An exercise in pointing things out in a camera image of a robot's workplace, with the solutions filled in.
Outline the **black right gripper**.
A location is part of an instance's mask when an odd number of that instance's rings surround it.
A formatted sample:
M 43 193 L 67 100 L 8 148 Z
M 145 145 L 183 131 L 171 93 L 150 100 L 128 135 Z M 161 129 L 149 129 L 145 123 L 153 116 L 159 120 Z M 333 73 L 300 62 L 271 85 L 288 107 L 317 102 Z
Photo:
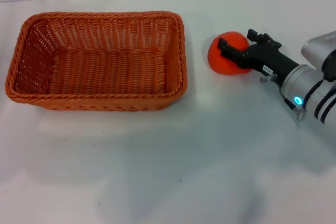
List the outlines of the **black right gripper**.
M 277 75 L 277 79 L 285 79 L 294 68 L 299 66 L 273 45 L 274 40 L 267 33 L 259 34 L 249 29 L 246 37 L 256 44 L 243 50 L 231 46 L 224 38 L 219 38 L 220 55 L 243 69 L 254 69 L 268 76 L 270 72 L 263 69 L 266 66 Z

